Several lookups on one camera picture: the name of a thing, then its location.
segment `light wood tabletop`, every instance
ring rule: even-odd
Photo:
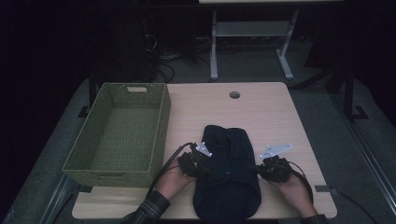
[[[329,192],[316,192],[326,185],[318,162],[305,134],[289,91],[283,83],[204,83],[168,85],[172,107],[166,136],[164,162],[181,145],[200,143],[204,128],[215,124],[247,131],[255,151],[256,163],[267,145],[293,144],[280,155],[298,164],[314,192],[315,207],[326,217],[337,210]],[[230,92],[240,93],[238,99]],[[277,190],[260,177],[262,205],[252,218],[290,218],[298,214]],[[171,201],[163,218],[198,218],[192,206],[195,184],[190,184]],[[144,201],[147,189],[94,187],[81,192],[73,209],[75,218],[120,218],[133,212]]]

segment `basket handle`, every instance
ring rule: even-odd
[[[147,92],[148,89],[146,87],[126,87],[126,89],[128,90],[128,92]]]
[[[95,174],[99,179],[124,179],[124,173]]]

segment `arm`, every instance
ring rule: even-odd
[[[286,182],[268,182],[275,186],[285,197],[286,202],[297,211],[302,218],[302,224],[328,223],[324,215],[318,214],[314,205],[311,203],[308,191],[297,176],[291,174]]]
[[[121,220],[121,224],[151,224],[157,222],[177,196],[195,178],[185,176],[174,160],[167,172],[158,180],[156,189],[143,201],[137,210]]]

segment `woven basket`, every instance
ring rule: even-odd
[[[105,83],[63,172],[84,186],[147,188],[163,166],[166,84]]]

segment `metal stand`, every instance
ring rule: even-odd
[[[282,48],[276,51],[276,55],[286,79],[293,79],[293,74],[290,71],[285,56],[298,13],[299,10],[293,11],[289,21],[217,21],[217,14],[214,11],[212,21],[212,50],[210,52],[210,78],[212,80],[219,78],[216,56],[217,36],[285,36],[285,42]]]

